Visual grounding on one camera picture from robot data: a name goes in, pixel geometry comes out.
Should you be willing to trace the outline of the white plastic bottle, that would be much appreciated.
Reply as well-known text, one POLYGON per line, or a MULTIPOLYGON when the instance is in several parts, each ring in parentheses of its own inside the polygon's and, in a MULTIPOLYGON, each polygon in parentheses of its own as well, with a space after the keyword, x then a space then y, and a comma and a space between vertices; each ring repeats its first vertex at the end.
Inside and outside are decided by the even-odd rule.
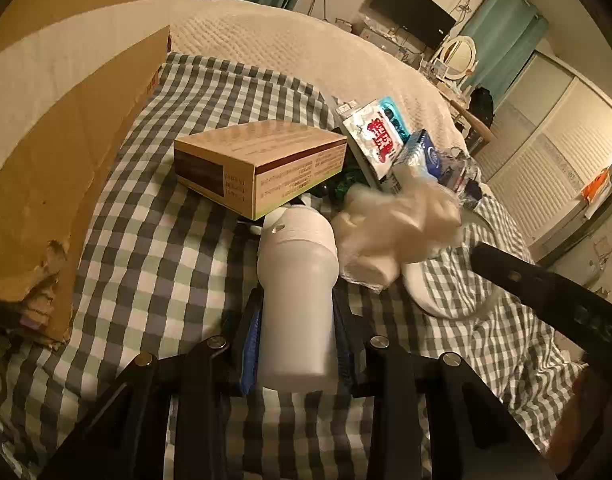
POLYGON ((257 276, 263 289, 259 384, 280 392, 335 390, 338 258, 330 222, 307 206, 272 211, 263 222, 257 276))

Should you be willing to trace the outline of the orange item on wardrobe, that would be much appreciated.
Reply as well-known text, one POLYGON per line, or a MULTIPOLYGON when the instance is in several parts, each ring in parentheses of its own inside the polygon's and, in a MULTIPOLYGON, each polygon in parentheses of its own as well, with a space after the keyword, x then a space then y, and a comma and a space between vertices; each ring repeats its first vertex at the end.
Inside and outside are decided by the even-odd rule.
POLYGON ((590 220, 607 200, 612 192, 609 168, 604 168, 588 185, 581 190, 581 196, 586 202, 583 218, 590 220))

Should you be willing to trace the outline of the white wardrobe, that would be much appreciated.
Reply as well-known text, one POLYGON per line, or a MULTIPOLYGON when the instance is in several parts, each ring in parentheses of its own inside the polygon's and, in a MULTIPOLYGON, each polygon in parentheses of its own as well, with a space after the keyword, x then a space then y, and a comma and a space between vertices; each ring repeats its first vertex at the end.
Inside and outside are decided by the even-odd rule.
POLYGON ((536 51, 494 110, 475 158, 531 255, 563 246, 590 217, 583 189, 609 170, 612 99, 555 56, 536 51))

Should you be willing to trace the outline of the crinkled silver foil wrapper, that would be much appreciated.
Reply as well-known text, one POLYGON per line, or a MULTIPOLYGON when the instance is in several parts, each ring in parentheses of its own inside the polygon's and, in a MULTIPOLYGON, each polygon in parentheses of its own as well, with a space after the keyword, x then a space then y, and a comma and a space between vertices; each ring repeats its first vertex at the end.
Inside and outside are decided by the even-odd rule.
POLYGON ((480 185, 481 171, 477 162, 459 148, 439 151, 438 182, 449 188, 468 210, 474 210, 484 196, 480 185))

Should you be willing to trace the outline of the wooden chair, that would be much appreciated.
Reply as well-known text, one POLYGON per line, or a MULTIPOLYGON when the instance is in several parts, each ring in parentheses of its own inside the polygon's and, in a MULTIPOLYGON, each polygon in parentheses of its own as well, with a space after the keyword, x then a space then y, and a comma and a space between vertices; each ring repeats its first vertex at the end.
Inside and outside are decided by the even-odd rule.
POLYGON ((469 110, 466 110, 458 101, 449 99, 448 102, 460 116, 464 117, 470 128, 479 136, 479 140, 474 144, 473 148, 468 150, 472 156, 477 155, 487 144, 496 139, 490 128, 469 110))

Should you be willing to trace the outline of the dark blue packet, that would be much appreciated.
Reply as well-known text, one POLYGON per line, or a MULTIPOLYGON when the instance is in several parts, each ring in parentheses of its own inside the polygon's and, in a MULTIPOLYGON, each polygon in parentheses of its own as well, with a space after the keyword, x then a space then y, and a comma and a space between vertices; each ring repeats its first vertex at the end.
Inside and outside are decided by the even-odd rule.
POLYGON ((425 129, 411 134, 398 155, 397 164, 409 169, 414 177, 439 180, 443 174, 439 152, 425 129))

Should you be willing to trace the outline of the black bag on chair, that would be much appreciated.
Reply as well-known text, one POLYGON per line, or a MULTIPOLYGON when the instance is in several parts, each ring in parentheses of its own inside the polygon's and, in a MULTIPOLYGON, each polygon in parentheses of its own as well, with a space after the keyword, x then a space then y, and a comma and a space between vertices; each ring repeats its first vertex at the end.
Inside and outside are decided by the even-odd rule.
POLYGON ((494 118, 494 103, 490 91, 484 87, 475 88, 470 94, 468 111, 490 128, 494 118))

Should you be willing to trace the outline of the brown cardboard box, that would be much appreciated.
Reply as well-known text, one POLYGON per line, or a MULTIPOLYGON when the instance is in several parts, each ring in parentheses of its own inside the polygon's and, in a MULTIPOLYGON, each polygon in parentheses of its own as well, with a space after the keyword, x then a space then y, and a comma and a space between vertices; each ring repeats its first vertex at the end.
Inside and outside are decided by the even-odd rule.
POLYGON ((0 0, 0 332, 56 348, 112 161, 175 0, 0 0))

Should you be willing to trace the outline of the green foil packet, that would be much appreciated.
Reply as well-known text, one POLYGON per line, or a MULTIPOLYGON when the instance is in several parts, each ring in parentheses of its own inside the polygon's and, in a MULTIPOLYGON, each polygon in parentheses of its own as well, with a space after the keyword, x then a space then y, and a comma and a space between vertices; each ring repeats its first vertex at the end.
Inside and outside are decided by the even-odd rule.
POLYGON ((342 203, 348 191, 355 184, 368 186, 368 181, 365 179, 363 172, 356 167, 344 169, 337 179, 337 183, 334 187, 334 197, 338 203, 342 203))

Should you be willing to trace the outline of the white red sachet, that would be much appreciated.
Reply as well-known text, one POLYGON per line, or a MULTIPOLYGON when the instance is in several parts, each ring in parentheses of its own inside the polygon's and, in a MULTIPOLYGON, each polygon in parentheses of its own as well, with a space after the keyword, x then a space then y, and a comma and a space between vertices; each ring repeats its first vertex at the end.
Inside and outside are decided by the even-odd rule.
POLYGON ((403 141, 381 102, 374 100, 358 108, 343 120, 343 125, 360 148, 376 180, 383 180, 402 150, 403 141))

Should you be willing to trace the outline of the white oval vanity mirror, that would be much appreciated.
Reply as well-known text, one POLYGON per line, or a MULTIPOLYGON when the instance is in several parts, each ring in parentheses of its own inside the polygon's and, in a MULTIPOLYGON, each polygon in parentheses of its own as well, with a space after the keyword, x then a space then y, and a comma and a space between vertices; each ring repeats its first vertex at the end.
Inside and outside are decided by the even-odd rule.
POLYGON ((438 79, 458 81, 470 76, 477 64, 475 41, 456 36, 446 41, 431 59, 431 73, 438 79))

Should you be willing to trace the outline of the tan brown paper box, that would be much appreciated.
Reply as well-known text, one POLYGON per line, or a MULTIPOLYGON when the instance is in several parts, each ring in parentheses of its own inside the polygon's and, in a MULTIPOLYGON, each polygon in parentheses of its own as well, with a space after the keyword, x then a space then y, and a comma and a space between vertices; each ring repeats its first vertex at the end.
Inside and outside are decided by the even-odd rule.
POLYGON ((296 122, 264 120, 193 133, 173 144, 177 180, 257 220, 338 174, 347 139, 296 122))

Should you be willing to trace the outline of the green curtain right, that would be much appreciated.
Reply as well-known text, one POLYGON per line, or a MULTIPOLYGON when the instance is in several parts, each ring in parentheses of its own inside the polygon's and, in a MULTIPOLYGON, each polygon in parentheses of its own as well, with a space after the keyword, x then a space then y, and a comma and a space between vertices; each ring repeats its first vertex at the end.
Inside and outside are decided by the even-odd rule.
POLYGON ((548 20, 529 0, 484 0, 461 34, 476 48, 477 66, 466 87, 485 88, 498 105, 548 31, 548 20))

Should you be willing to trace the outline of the cream quilted bedspread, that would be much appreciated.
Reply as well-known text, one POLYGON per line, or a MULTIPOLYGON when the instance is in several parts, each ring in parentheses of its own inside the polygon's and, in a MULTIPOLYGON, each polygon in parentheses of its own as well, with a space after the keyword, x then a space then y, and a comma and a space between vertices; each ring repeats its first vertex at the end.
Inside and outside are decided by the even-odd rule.
POLYGON ((62 96, 160 30, 176 52, 275 70, 343 101, 391 96, 437 148, 464 148, 446 101, 417 70, 305 14, 243 0, 15 0, 0 18, 0 169, 62 96))

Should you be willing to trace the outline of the black wall television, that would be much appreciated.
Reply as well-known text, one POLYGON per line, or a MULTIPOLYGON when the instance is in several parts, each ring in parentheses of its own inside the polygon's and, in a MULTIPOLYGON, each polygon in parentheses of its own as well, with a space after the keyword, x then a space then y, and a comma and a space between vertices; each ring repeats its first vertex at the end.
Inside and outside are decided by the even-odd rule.
POLYGON ((433 0, 371 0, 369 7, 431 49, 440 46, 457 22, 433 0))

